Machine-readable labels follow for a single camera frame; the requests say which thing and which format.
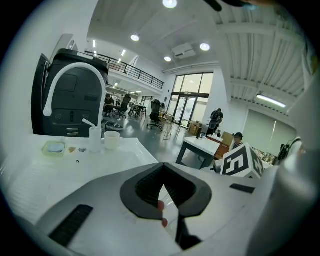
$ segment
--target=black strip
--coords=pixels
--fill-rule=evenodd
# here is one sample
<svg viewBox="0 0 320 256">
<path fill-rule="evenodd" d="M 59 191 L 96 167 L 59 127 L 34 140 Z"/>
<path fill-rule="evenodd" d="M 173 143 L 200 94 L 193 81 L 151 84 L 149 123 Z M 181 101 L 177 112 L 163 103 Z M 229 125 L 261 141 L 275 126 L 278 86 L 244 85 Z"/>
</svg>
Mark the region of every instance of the black strip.
<svg viewBox="0 0 320 256">
<path fill-rule="evenodd" d="M 78 230 L 84 224 L 93 208 L 80 204 L 68 217 L 49 235 L 58 244 L 67 247 Z"/>
<path fill-rule="evenodd" d="M 240 184 L 232 184 L 230 186 L 230 188 L 232 188 L 234 190 L 239 190 L 239 191 L 242 191 L 242 192 L 246 192 L 246 193 L 249 193 L 249 194 L 252 194 L 255 191 L 254 187 L 244 186 L 244 185 L 240 185 Z"/>
</svg>

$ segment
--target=recessed light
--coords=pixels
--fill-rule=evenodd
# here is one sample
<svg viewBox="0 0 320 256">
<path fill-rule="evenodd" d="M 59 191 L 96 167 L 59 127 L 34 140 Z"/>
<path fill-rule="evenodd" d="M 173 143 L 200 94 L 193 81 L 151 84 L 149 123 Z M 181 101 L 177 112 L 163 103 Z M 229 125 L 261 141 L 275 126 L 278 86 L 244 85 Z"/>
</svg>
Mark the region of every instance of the recessed light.
<svg viewBox="0 0 320 256">
<path fill-rule="evenodd" d="M 139 41 L 139 36 L 137 36 L 136 34 L 133 34 L 132 36 L 131 36 L 131 39 L 133 40 L 133 41 Z"/>
<path fill-rule="evenodd" d="M 264 100 L 264 101 L 273 103 L 273 104 L 275 104 L 275 105 L 277 105 L 277 106 L 279 106 L 279 107 L 281 107 L 281 108 L 285 108 L 285 107 L 286 107 L 285 104 L 283 104 L 283 103 L 281 103 L 281 102 L 279 102 L 279 101 L 276 101 L 276 100 L 273 99 L 273 98 L 269 98 L 269 97 L 263 96 L 263 95 L 261 95 L 261 94 L 258 94 L 256 97 L 257 97 L 258 99 L 261 99 L 261 100 Z"/>
<path fill-rule="evenodd" d="M 175 8 L 177 6 L 177 0 L 163 0 L 163 5 L 169 9 Z"/>
<path fill-rule="evenodd" d="M 207 43 L 202 43 L 202 44 L 200 45 L 200 49 L 201 49 L 202 51 L 209 51 L 209 50 L 210 50 L 210 45 L 207 44 Z"/>
</svg>

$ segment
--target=fluorescent light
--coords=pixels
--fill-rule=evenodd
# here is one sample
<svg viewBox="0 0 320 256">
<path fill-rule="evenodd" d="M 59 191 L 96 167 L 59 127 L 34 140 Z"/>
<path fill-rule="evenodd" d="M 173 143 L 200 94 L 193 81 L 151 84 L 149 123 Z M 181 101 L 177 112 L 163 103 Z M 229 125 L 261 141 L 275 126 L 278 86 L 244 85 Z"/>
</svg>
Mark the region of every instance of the fluorescent light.
<svg viewBox="0 0 320 256">
<path fill-rule="evenodd" d="M 133 40 L 133 41 L 139 41 L 139 36 L 137 36 L 136 34 L 133 34 L 132 36 L 131 36 L 131 39 Z"/>
<path fill-rule="evenodd" d="M 162 3 L 169 9 L 175 8 L 177 6 L 177 0 L 163 0 Z"/>
<path fill-rule="evenodd" d="M 207 44 L 207 43 L 202 43 L 201 45 L 200 45 L 200 49 L 202 50 L 202 51 L 209 51 L 210 50 L 210 45 L 209 44 Z"/>
<path fill-rule="evenodd" d="M 286 107 L 285 104 L 283 104 L 283 103 L 281 103 L 281 102 L 279 102 L 279 101 L 276 101 L 275 99 L 272 99 L 272 98 L 263 96 L 263 95 L 261 95 L 261 94 L 258 94 L 256 97 L 257 97 L 258 99 L 261 99 L 261 100 L 264 100 L 264 101 L 273 103 L 273 104 L 275 104 L 275 105 L 277 105 L 277 106 L 279 106 L 279 107 L 281 107 L 281 108 L 285 108 L 285 107 Z"/>
</svg>

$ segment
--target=concrete floor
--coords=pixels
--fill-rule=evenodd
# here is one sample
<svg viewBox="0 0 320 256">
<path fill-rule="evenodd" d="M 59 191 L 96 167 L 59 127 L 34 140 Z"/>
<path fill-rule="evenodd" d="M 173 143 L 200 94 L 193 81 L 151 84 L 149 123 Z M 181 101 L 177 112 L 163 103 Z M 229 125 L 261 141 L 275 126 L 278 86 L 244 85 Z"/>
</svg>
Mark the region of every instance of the concrete floor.
<svg viewBox="0 0 320 256">
<path fill-rule="evenodd" d="M 171 139 L 163 140 L 165 136 L 164 133 L 156 134 L 161 132 L 159 128 L 147 128 L 147 124 L 152 123 L 148 117 L 146 119 L 141 117 L 135 118 L 133 116 L 127 117 L 127 119 L 112 119 L 110 117 L 105 117 L 104 119 L 123 126 L 123 130 L 119 132 L 120 136 L 122 138 L 138 138 L 141 144 L 159 162 L 175 163 L 184 142 L 184 137 L 192 136 L 183 128 L 181 129 L 181 132 L 177 132 L 179 127 L 177 124 L 174 124 Z M 187 149 L 184 156 L 184 164 L 199 169 L 201 161 L 196 154 Z"/>
</svg>

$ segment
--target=ceiling beam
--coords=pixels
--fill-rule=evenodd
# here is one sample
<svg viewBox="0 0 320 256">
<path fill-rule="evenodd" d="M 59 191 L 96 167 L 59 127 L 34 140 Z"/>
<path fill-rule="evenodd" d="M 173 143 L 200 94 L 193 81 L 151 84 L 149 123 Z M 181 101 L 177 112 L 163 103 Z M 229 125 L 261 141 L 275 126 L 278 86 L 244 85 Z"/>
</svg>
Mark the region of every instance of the ceiling beam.
<svg viewBox="0 0 320 256">
<path fill-rule="evenodd" d="M 224 34 L 246 33 L 269 37 L 274 37 L 277 34 L 279 39 L 289 41 L 300 47 L 302 47 L 305 43 L 305 40 L 301 35 L 288 29 L 273 25 L 260 23 L 225 23 L 216 25 L 216 28 L 219 32 Z"/>
<path fill-rule="evenodd" d="M 247 88 L 252 88 L 252 89 L 258 89 L 262 92 L 265 92 L 267 94 L 271 94 L 275 97 L 279 97 L 281 99 L 286 100 L 286 103 L 289 105 L 293 105 L 297 98 L 294 97 L 293 95 L 290 95 L 282 90 L 279 90 L 277 88 L 265 85 L 265 84 L 260 84 L 259 82 L 255 81 L 248 81 L 248 80 L 242 80 L 242 79 L 237 79 L 237 78 L 230 78 L 230 83 L 233 84 L 234 86 L 243 86 Z"/>
<path fill-rule="evenodd" d="M 238 103 L 238 104 L 244 104 L 244 105 L 248 106 L 248 108 L 250 110 L 259 112 L 259 113 L 264 114 L 264 115 L 266 115 L 268 117 L 271 117 L 273 119 L 279 120 L 279 121 L 281 121 L 282 123 L 285 123 L 288 126 L 294 127 L 292 122 L 290 121 L 290 118 L 287 115 L 284 115 L 284 114 L 281 114 L 279 112 L 276 112 L 276 111 L 274 111 L 272 109 L 269 109 L 269 108 L 267 108 L 265 106 L 261 106 L 261 105 L 258 105 L 256 103 L 248 102 L 248 101 L 245 101 L 245 100 L 242 100 L 242 99 L 237 99 L 237 98 L 232 98 L 231 102 Z"/>
</svg>

